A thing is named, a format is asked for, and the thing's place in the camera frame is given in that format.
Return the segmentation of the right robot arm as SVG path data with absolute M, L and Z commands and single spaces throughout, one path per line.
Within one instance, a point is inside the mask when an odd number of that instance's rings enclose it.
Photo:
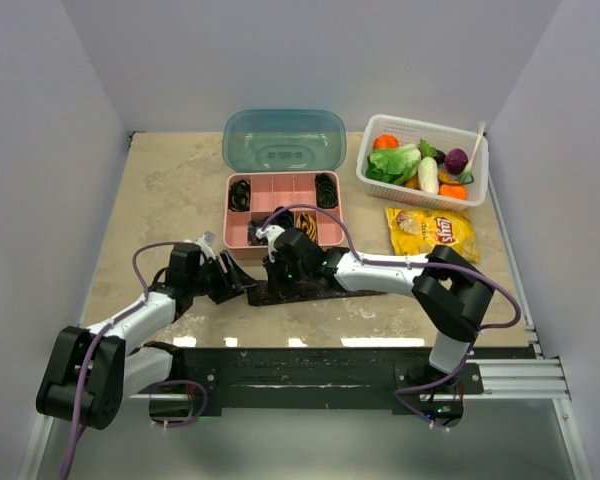
M 428 386 L 449 392 L 477 339 L 494 288 L 453 249 L 398 257 L 319 247 L 303 231 L 273 225 L 256 237 L 267 244 L 263 260 L 271 288 L 282 295 L 375 292 L 415 299 L 437 329 L 425 369 Z

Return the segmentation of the maroon blue-flowered tie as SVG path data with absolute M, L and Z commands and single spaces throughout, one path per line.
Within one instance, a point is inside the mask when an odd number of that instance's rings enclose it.
M 318 288 L 316 285 L 310 284 L 287 284 L 277 288 L 265 280 L 257 280 L 255 286 L 247 289 L 247 301 L 253 307 L 378 295 L 382 295 L 382 292 L 372 290 L 348 291 L 337 285 L 330 289 Z

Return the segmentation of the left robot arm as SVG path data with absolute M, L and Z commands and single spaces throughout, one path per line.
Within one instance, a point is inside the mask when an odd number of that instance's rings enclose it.
M 36 396 L 38 413 L 102 430 L 136 391 L 155 383 L 176 392 L 185 385 L 185 365 L 143 342 L 178 320 L 195 298 L 221 304 L 256 281 L 227 251 L 215 253 L 205 238 L 169 246 L 168 264 L 153 281 L 141 283 L 137 300 L 89 328 L 60 331 Z

